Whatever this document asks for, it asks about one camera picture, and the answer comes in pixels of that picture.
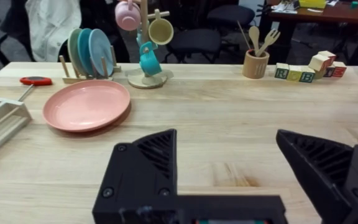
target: alphabet block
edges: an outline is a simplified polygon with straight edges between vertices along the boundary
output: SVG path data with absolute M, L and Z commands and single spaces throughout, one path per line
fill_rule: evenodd
M 302 76 L 299 82 L 311 83 L 313 81 L 316 72 L 313 69 L 309 68 L 308 66 L 302 66 L 301 69 L 302 69 Z
M 309 67 L 320 72 L 324 70 L 326 67 L 328 67 L 328 64 L 329 64 L 329 57 L 318 54 L 311 58 Z
M 297 65 L 290 65 L 290 72 L 288 73 L 287 80 L 298 82 L 302 76 L 302 68 Z
M 334 63 L 335 58 L 336 58 L 336 55 L 334 55 L 333 53 L 329 52 L 328 50 L 318 52 L 318 54 L 329 57 L 328 66 L 331 66 Z
M 288 72 L 290 71 L 290 66 L 285 63 L 277 63 L 275 70 L 275 78 L 287 79 Z
M 314 79 L 315 80 L 321 79 L 325 73 L 326 73 L 326 69 L 323 69 L 321 71 L 316 71 L 316 75 L 314 76 Z
M 326 73 L 324 74 L 324 77 L 331 77 L 334 74 L 335 66 L 328 66 L 326 68 Z
M 334 62 L 335 71 L 333 73 L 334 77 L 342 77 L 346 71 L 346 65 L 343 62 Z

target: pink plate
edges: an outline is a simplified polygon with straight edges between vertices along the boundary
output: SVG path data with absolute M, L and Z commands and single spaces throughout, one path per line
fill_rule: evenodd
M 129 102 L 129 92 L 121 84 L 84 81 L 51 96 L 44 106 L 44 118 L 49 125 L 63 131 L 92 131 L 118 119 Z

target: pink mug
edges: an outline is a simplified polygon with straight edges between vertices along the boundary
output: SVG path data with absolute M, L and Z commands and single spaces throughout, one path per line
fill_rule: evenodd
M 132 0 L 122 1 L 116 6 L 116 22 L 124 30 L 136 30 L 140 25 L 140 8 Z

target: red handle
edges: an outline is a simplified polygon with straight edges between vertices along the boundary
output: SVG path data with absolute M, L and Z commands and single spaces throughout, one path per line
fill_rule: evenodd
M 45 77 L 24 77 L 20 79 L 20 82 L 25 85 L 52 85 L 52 80 Z

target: teal plate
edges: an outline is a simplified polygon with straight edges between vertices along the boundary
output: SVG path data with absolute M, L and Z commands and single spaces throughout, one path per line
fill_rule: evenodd
M 94 76 L 91 62 L 91 54 L 90 54 L 90 44 L 89 39 L 91 35 L 91 29 L 83 29 L 78 36 L 78 55 L 80 56 L 80 60 L 82 63 L 82 67 L 85 71 Z
M 86 75 L 85 69 L 82 67 L 82 62 L 80 55 L 78 54 L 78 36 L 80 35 L 82 29 L 77 28 L 73 29 L 68 38 L 68 55 L 70 56 L 70 61 L 73 64 L 74 68 L 82 75 Z
M 108 75 L 111 75 L 114 70 L 110 46 L 110 41 L 103 31 L 99 29 L 92 30 L 91 36 L 89 37 L 89 52 L 93 65 L 100 75 L 104 75 L 102 57 L 104 57 L 104 61 L 106 62 Z

